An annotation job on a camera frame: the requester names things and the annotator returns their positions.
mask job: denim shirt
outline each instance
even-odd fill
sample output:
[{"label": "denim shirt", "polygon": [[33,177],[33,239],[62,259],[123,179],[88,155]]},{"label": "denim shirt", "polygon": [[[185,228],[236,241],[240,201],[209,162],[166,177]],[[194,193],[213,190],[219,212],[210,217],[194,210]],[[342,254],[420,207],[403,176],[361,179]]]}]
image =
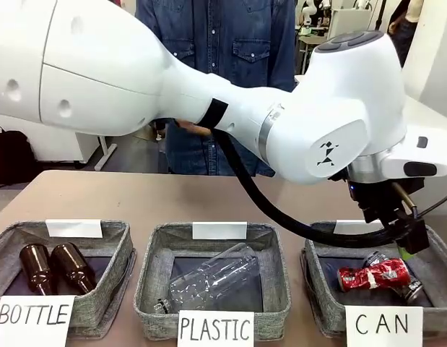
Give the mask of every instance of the denim shirt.
[{"label": "denim shirt", "polygon": [[[294,2],[137,0],[136,17],[169,52],[194,69],[218,74],[239,87],[292,91]],[[274,174],[253,153],[233,143],[252,176]],[[234,174],[212,136],[200,137],[170,123],[165,147],[170,170],[176,174]]]}]

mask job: table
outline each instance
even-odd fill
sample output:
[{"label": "table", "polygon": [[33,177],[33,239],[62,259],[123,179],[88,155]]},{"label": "table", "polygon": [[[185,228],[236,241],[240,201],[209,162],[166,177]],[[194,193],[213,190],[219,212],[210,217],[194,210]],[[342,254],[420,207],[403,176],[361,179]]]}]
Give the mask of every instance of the table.
[{"label": "table", "polygon": [[[279,208],[305,222],[361,218],[344,183],[315,186],[256,178],[265,195]],[[68,347],[168,347],[174,340],[151,342],[142,337],[133,297],[149,235],[157,224],[190,220],[269,222],[249,200],[234,177],[175,176],[140,173],[46,171],[0,213],[0,233],[17,220],[101,218],[125,220],[138,250],[121,308],[108,335],[96,341],[69,341]],[[292,292],[285,339],[259,346],[341,346],[318,331],[303,289],[300,250],[304,240],[280,227]],[[427,346],[447,346],[447,340]]]}]

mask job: person's hand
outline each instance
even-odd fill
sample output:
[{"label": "person's hand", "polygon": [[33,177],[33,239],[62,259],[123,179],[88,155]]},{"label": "person's hand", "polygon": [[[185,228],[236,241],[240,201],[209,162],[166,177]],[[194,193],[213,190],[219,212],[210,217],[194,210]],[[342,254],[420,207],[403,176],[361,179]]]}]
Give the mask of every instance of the person's hand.
[{"label": "person's hand", "polygon": [[389,25],[389,34],[390,35],[394,35],[395,34],[395,32],[396,32],[396,27],[398,26],[398,23],[396,23],[396,22],[392,22],[390,25]]},{"label": "person's hand", "polygon": [[199,126],[191,123],[190,121],[181,121],[181,120],[177,119],[176,122],[180,128],[186,129],[193,134],[200,135],[200,136],[209,136],[211,134],[210,129],[207,129],[204,127],[199,127]]}]

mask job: glass bottle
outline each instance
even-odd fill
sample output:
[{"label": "glass bottle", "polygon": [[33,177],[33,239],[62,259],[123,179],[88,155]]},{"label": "glass bottle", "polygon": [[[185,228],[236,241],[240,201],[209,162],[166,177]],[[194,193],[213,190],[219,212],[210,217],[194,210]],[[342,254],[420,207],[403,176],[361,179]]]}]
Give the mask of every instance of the glass bottle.
[{"label": "glass bottle", "polygon": [[80,295],[88,294],[95,289],[95,272],[74,244],[68,242],[56,246],[51,252],[51,262]]},{"label": "glass bottle", "polygon": [[19,253],[29,289],[40,295],[56,295],[56,277],[50,267],[48,250],[42,244],[28,244]]}]

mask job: black strap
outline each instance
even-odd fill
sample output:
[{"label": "black strap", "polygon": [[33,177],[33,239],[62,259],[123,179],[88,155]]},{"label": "black strap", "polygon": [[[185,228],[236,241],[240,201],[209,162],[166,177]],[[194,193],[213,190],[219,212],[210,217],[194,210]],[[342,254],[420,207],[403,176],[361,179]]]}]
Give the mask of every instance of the black strap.
[{"label": "black strap", "polygon": [[202,117],[201,121],[196,125],[207,129],[214,129],[222,120],[227,108],[227,103],[217,99],[212,99],[206,114],[204,114],[204,117]]}]

